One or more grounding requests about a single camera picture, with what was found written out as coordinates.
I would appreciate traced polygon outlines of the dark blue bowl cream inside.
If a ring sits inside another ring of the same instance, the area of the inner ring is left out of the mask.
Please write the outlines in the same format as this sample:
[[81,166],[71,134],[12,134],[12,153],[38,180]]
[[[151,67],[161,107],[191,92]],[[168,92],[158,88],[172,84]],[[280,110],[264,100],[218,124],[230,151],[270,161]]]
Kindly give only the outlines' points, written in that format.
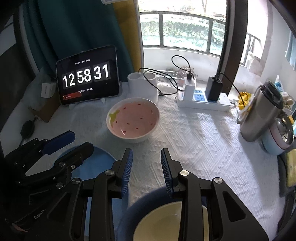
[[196,203],[189,202],[187,191],[154,190],[127,209],[116,240],[208,240],[201,199]]

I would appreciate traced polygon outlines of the pink strawberry ceramic bowl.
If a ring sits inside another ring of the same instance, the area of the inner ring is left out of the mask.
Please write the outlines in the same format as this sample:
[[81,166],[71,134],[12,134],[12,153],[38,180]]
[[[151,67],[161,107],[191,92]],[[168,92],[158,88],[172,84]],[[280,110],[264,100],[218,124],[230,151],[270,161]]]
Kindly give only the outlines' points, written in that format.
[[132,97],[119,101],[108,112],[106,125],[115,137],[128,143],[140,143],[150,137],[160,119],[152,101]]

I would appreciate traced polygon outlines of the light blue plate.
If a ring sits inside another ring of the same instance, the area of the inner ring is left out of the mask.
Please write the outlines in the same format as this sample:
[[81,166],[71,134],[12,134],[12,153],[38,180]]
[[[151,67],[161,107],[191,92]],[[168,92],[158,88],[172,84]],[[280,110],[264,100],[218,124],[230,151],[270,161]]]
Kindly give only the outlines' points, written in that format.
[[[72,179],[80,178],[82,181],[95,178],[97,175],[111,169],[116,159],[107,151],[94,147],[93,154],[87,158],[83,164],[72,171]],[[114,234],[116,234],[119,223],[126,213],[129,202],[128,191],[122,199],[112,198],[112,214]]]

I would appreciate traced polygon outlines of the brown cardboard box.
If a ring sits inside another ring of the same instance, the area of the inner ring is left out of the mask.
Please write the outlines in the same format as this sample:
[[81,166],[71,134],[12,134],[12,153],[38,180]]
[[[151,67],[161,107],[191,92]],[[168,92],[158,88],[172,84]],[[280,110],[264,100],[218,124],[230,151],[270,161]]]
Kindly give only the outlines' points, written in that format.
[[45,123],[48,123],[56,110],[60,106],[59,96],[58,93],[54,93],[54,95],[46,99],[45,104],[39,110],[35,110],[31,107],[28,107],[30,112],[37,117],[38,119],[42,120]]

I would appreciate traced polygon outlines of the white small box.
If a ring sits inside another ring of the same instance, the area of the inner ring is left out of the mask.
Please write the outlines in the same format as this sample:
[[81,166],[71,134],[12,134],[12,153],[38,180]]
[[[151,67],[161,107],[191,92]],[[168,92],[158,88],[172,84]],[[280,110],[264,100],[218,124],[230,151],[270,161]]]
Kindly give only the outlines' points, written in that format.
[[56,91],[56,83],[42,83],[41,97],[51,98]]

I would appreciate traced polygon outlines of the white textured tablecloth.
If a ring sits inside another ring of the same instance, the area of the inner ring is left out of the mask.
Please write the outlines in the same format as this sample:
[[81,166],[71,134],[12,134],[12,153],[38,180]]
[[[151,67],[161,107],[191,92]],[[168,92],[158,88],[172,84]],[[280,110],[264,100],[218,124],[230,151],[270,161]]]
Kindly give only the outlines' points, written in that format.
[[160,119],[151,136],[130,144],[115,137],[107,128],[108,111],[127,95],[123,84],[119,97],[60,106],[48,123],[37,121],[34,138],[53,138],[73,131],[76,138],[67,147],[43,156],[28,174],[45,171],[66,150],[90,142],[120,159],[126,148],[133,150],[129,181],[129,203],[164,186],[161,150],[197,177],[222,178],[257,219],[269,240],[277,234],[285,201],[279,196],[278,161],[265,152],[259,142],[241,136],[234,108],[229,112],[180,108],[174,97],[158,101]]

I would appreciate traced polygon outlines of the black tablet showing clock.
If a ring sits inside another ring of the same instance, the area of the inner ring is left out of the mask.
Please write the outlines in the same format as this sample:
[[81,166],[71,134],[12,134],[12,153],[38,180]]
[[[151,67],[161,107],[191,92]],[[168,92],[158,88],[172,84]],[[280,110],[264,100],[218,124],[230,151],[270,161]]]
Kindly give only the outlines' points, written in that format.
[[116,47],[99,47],[59,60],[56,79],[61,105],[117,96]]

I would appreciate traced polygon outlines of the light blue bowl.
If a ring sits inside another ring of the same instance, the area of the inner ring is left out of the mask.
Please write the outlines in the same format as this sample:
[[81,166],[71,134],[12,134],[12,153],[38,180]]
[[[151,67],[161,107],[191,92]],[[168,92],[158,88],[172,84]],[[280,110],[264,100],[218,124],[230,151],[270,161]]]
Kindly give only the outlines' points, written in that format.
[[268,132],[264,133],[262,136],[262,144],[267,151],[267,153],[278,156],[284,152],[289,152],[292,149],[295,149],[295,145],[291,145],[288,149],[282,149],[278,146],[278,144],[275,142],[274,138],[272,135]]

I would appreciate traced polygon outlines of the white power strip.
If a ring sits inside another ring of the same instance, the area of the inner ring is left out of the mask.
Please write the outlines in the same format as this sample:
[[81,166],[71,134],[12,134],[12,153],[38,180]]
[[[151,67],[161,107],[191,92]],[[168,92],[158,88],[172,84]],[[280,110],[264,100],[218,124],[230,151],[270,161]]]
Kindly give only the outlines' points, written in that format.
[[195,89],[192,100],[184,99],[184,92],[177,93],[177,105],[181,108],[194,108],[229,112],[233,104],[225,93],[220,93],[217,101],[208,101],[203,90]]

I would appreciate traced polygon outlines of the teal curtain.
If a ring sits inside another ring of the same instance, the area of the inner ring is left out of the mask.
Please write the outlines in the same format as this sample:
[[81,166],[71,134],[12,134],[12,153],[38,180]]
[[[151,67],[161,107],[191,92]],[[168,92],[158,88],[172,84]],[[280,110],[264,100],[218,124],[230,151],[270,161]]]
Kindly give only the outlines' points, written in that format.
[[133,72],[114,6],[102,1],[24,1],[22,8],[33,68],[55,75],[57,61],[114,45],[120,81]]

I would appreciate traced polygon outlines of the stainless steel tumbler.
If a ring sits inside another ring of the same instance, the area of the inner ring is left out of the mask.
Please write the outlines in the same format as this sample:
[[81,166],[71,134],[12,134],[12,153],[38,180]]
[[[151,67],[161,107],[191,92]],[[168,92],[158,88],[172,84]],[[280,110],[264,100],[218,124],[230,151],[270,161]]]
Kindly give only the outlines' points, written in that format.
[[255,90],[245,116],[240,120],[240,133],[247,142],[257,140],[283,108],[283,98],[271,81]]

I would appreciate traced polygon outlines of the white charger adapter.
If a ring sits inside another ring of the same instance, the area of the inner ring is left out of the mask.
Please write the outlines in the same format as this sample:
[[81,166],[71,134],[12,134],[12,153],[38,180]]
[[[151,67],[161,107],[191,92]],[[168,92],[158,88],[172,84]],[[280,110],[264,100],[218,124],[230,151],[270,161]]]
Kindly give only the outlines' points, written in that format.
[[184,101],[192,101],[195,88],[196,80],[185,77]]

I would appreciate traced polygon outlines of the black charger adapter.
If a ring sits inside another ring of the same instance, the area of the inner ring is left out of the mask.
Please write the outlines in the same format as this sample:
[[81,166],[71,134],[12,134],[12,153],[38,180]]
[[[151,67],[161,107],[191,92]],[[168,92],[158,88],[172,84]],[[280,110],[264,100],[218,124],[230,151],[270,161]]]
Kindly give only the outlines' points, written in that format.
[[223,83],[219,79],[218,75],[209,77],[205,90],[206,99],[208,101],[217,101],[219,99],[222,87]]

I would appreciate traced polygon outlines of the white lamp head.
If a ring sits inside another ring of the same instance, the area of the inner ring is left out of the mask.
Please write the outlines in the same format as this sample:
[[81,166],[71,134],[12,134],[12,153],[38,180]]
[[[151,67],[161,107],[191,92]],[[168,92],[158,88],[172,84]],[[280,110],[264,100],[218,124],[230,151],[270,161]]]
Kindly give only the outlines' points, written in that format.
[[121,1],[127,1],[127,0],[101,0],[101,2],[105,5],[107,4],[113,4],[113,3],[118,3],[118,2],[121,2]]

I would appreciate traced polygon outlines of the yellow curtain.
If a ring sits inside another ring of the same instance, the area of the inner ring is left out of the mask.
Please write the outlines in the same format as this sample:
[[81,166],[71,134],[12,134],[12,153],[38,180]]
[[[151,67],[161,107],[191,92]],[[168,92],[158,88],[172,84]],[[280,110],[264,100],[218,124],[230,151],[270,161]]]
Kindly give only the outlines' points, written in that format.
[[133,1],[119,1],[112,4],[125,45],[132,60],[133,71],[141,67],[141,52],[137,14]]

